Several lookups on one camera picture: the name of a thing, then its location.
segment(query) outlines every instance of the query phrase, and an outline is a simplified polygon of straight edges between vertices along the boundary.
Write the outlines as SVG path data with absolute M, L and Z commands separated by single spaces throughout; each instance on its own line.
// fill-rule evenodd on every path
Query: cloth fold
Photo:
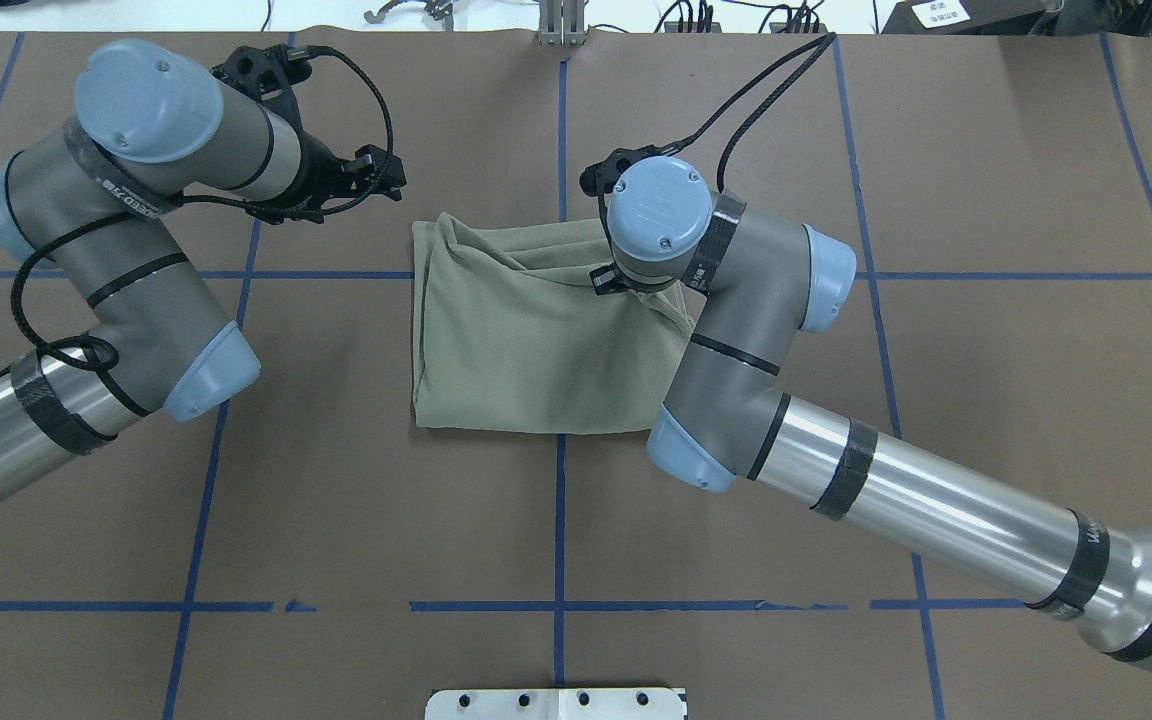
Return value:
M 652 427 L 691 336 L 682 288 L 596 296 L 598 220 L 412 225 L 412 406 L 423 429 Z

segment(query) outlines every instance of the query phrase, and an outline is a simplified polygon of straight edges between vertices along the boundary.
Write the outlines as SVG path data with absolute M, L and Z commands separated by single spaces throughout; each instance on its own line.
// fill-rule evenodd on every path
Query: sticker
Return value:
M 933 0 L 932 3 L 911 5 L 910 9 L 914 9 L 914 14 L 918 15 L 918 22 L 929 29 L 950 26 L 954 23 L 972 18 L 972 15 L 963 9 L 963 5 L 958 0 Z

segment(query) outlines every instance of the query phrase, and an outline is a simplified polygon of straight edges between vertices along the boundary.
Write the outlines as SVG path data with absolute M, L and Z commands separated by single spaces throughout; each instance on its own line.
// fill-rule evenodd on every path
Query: blue cap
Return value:
M 689 252 L 714 213 L 700 173 L 677 158 L 639 160 L 621 176 L 607 209 L 607 227 L 621 252 L 659 263 Z
M 801 329 L 823 333 L 838 318 L 838 310 L 842 310 L 847 294 L 851 291 L 851 282 L 856 279 L 856 252 L 812 225 L 803 227 L 808 232 L 808 247 L 812 250 L 812 295 L 808 296 L 808 311 Z
M 114 40 L 88 60 L 74 88 L 84 131 L 119 158 L 170 162 L 220 127 L 223 98 L 211 71 L 147 40 Z
M 657 424 L 647 438 L 647 456 L 666 473 L 708 492 L 726 492 L 736 479 L 736 475 L 708 455 L 679 420 L 673 419 L 666 406 L 660 406 Z
M 189 369 L 180 376 L 162 409 L 179 423 L 188 423 L 238 395 L 260 374 L 260 361 L 247 344 L 236 323 L 220 328 L 207 347 L 195 357 Z
M 0 167 L 0 247 L 8 251 L 8 255 L 17 263 L 24 263 L 29 256 L 33 255 L 33 247 L 20 234 L 20 227 L 12 217 L 12 209 L 8 205 L 8 168 L 12 160 L 6 161 Z M 56 266 L 52 260 L 41 259 L 38 262 L 38 270 L 52 270 Z

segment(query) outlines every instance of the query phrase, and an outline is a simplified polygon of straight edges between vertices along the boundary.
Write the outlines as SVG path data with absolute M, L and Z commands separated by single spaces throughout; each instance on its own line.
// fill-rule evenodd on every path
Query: white bracket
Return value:
M 539 0 L 540 45 L 585 45 L 585 0 Z
M 687 720 L 675 688 L 574 688 L 544 691 L 441 691 L 425 720 Z

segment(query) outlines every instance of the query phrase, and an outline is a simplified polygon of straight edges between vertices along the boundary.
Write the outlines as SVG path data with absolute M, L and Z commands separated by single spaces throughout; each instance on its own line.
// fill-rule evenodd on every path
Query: folded towel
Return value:
M 414 223 L 412 406 L 423 429 L 652 427 L 691 336 L 682 288 L 596 296 L 598 220 Z

